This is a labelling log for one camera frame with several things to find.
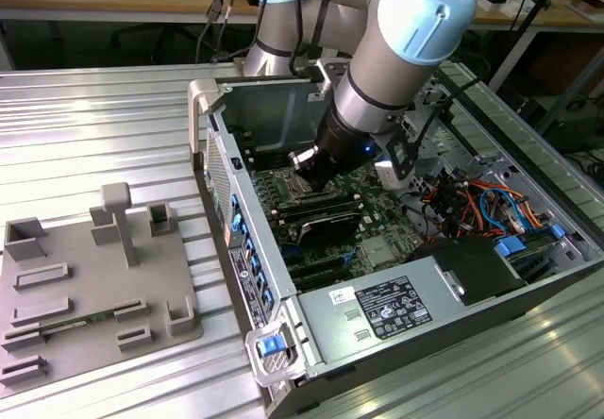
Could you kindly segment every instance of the blue tab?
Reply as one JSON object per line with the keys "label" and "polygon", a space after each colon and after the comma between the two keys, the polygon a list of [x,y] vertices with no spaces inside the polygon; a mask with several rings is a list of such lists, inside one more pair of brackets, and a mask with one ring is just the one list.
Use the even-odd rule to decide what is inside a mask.
{"label": "blue tab", "polygon": [[234,217],[233,217],[233,222],[230,223],[230,228],[233,230],[233,232],[237,232],[239,230],[241,230],[242,228],[242,215],[240,213],[237,213]]}
{"label": "blue tab", "polygon": [[266,304],[268,304],[269,306],[272,306],[273,305],[273,296],[271,295],[271,291],[265,290],[263,295],[264,295],[264,299],[266,300]]}
{"label": "blue tab", "polygon": [[256,254],[254,254],[252,256],[252,273],[254,273],[254,276],[258,273],[259,269],[260,269],[260,259],[258,258],[258,256]]}
{"label": "blue tab", "polygon": [[511,236],[499,240],[499,243],[495,246],[495,251],[497,251],[501,257],[508,257],[509,255],[520,252],[526,248],[527,247],[518,237]]}
{"label": "blue tab", "polygon": [[263,341],[260,341],[258,344],[258,349],[260,350],[260,355],[263,358],[266,358],[267,356],[285,351],[287,349],[287,345],[285,344],[285,339],[283,339],[283,336],[277,334],[277,336],[267,337]]}
{"label": "blue tab", "polygon": [[554,224],[551,227],[551,233],[553,233],[554,237],[556,237],[558,240],[560,238],[562,238],[564,235],[566,235],[566,232],[564,231],[564,229],[561,226],[557,225],[557,224]]}

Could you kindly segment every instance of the green circuit board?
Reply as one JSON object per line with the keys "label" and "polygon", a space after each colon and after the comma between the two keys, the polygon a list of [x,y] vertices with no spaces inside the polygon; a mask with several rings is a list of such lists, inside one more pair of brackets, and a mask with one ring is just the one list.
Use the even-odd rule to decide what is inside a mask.
{"label": "green circuit board", "polygon": [[[252,183],[271,225],[292,279],[301,291],[360,277],[403,262],[419,246],[422,236],[402,213],[398,199],[381,186],[374,167],[363,166],[337,176],[320,193],[292,168],[252,172]],[[358,223],[346,237],[332,242],[327,234],[319,243],[300,244],[301,227],[312,222],[326,204],[349,198],[341,214],[354,214]],[[308,210],[304,219],[288,222],[287,210]]]}

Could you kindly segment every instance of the robotic arm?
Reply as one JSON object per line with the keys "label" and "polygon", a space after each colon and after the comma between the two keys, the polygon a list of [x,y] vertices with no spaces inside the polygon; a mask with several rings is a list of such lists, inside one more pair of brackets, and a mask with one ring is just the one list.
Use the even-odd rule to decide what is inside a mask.
{"label": "robotic arm", "polygon": [[386,150],[397,172],[411,166],[396,116],[460,42],[475,0],[328,0],[367,8],[367,27],[335,90],[311,147],[292,153],[297,173],[316,191]]}

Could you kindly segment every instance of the corrugated metal surface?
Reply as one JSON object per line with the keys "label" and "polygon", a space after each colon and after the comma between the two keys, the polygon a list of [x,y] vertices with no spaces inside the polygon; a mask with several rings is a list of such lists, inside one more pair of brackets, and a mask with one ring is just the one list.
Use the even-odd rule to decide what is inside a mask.
{"label": "corrugated metal surface", "polygon": [[[456,72],[456,81],[465,82],[463,70],[450,74]],[[0,222],[31,215],[46,226],[87,219],[85,210],[97,204],[97,189],[107,181],[130,182],[137,205],[170,200],[205,329],[197,341],[4,399],[3,418],[264,417],[188,165],[186,86],[209,73],[183,66],[0,77]],[[232,72],[220,67],[212,74]],[[497,102],[475,92],[478,102],[486,100],[481,106]],[[571,169],[559,184],[574,182]],[[594,194],[580,184],[567,191],[577,188]],[[524,317],[302,417],[603,417],[603,343],[604,273],[598,273]]]}
{"label": "corrugated metal surface", "polygon": [[187,86],[229,67],[13,73],[0,77],[0,240],[10,219],[90,219],[102,184],[134,207],[176,209],[204,335],[0,401],[0,416],[264,417],[189,164]]}

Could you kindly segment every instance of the wire bundle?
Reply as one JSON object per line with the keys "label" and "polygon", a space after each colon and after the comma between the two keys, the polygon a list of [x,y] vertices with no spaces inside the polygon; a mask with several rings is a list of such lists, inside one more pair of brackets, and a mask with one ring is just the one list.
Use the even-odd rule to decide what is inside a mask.
{"label": "wire bundle", "polygon": [[507,228],[497,219],[498,215],[505,217],[501,199],[509,203],[519,223],[527,231],[543,226],[523,194],[506,185],[479,179],[441,180],[422,197],[422,202],[434,209],[440,207],[441,210],[447,210],[444,221],[439,226],[445,236],[455,235],[459,238],[462,235],[478,234],[500,237],[516,233],[513,228]]}

